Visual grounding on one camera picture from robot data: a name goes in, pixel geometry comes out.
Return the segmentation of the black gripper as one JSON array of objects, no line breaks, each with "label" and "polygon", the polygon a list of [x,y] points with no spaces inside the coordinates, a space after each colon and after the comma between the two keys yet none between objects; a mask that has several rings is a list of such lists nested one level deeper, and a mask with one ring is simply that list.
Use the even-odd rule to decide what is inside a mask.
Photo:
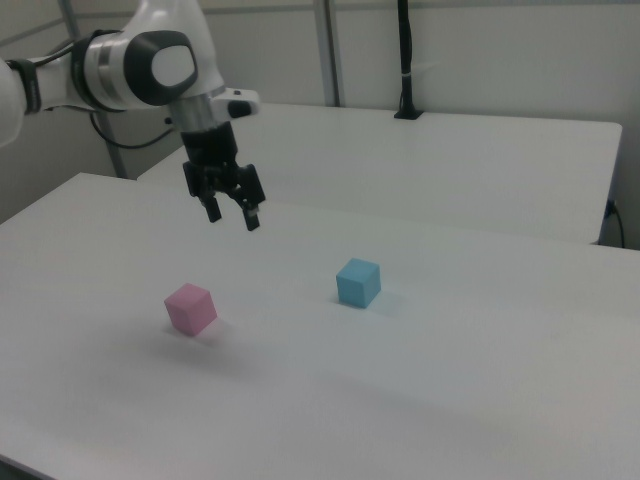
[{"label": "black gripper", "polygon": [[183,164],[189,193],[203,204],[210,223],[222,218],[217,193],[240,205],[248,231],[260,226],[258,205],[265,194],[254,165],[236,161],[238,147],[230,122],[202,132],[182,133],[188,156]]}]

